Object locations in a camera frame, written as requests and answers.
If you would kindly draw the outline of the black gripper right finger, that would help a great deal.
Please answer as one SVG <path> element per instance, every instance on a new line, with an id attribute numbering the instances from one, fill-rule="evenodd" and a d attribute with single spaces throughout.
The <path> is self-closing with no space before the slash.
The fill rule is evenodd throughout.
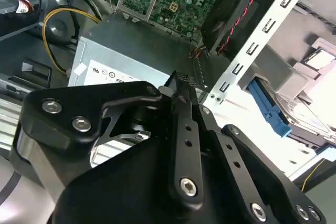
<path id="1" fill-rule="evenodd" d="M 190 223 L 326 223 L 321 210 L 236 126 L 219 127 L 189 87 Z"/>

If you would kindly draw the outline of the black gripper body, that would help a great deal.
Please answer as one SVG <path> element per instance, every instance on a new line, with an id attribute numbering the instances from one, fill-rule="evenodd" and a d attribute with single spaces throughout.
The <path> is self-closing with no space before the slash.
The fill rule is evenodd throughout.
<path id="1" fill-rule="evenodd" d="M 168 153 L 144 144 L 79 176 L 59 198 L 53 223 L 251 223 L 218 160 L 203 152 L 204 200 L 183 209 L 170 197 Z"/>

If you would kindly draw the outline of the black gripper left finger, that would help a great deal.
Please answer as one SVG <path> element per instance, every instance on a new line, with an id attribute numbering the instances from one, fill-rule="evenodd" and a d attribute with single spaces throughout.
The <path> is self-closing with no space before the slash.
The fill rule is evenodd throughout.
<path id="1" fill-rule="evenodd" d="M 162 90 L 145 81 L 33 91 L 24 99 L 14 150 L 35 171 L 53 202 L 88 172 L 91 151 L 128 110 L 150 128 L 155 142 L 168 144 L 168 179 L 161 186 L 181 206 L 204 201 L 199 124 L 202 106 L 195 88 L 173 73 Z"/>

